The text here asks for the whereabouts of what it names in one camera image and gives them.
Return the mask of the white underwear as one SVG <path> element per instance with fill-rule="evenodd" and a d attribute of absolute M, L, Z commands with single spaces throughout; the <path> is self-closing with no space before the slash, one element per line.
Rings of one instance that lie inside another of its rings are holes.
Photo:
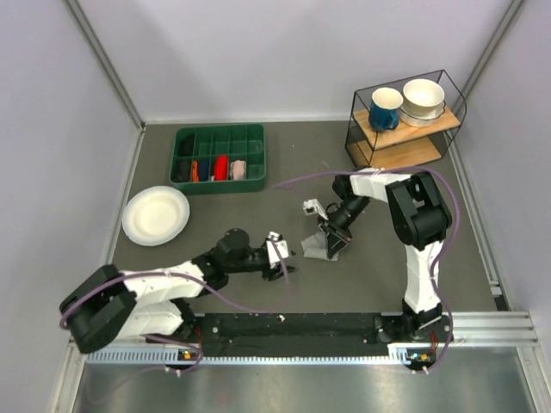
<path fill-rule="evenodd" d="M 333 258 L 328 257 L 325 234 L 322 231 L 318 231 L 307 237 L 300 244 L 305 258 L 328 262 L 336 262 L 339 258 L 338 253 Z"/>

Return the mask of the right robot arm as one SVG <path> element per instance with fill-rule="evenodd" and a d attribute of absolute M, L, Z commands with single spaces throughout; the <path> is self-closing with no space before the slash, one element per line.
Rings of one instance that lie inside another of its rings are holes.
<path fill-rule="evenodd" d="M 443 305 L 434 289 L 438 275 L 435 259 L 452 224 L 434 178 L 428 172 L 407 174 L 366 168 L 336 176 L 332 189 L 341 200 L 334 211 L 316 200 L 303 204 L 305 213 L 318 215 L 326 256 L 336 257 L 350 243 L 350 227 L 370 201 L 387 203 L 393 229 L 406 248 L 406 292 L 399 329 L 414 341 L 424 339 L 442 318 Z"/>

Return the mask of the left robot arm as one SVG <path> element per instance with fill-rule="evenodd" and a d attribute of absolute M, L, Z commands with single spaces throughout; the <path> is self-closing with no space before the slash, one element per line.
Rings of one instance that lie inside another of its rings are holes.
<path fill-rule="evenodd" d="M 212 249 L 170 268 L 120 271 L 105 264 L 61 302 L 59 325 L 83 354 L 138 336 L 186 341 L 196 327 L 190 299 L 219 295 L 232 274 L 259 273 L 267 281 L 288 278 L 295 270 L 287 263 L 293 255 L 277 232 L 253 248 L 249 234 L 233 228 Z"/>

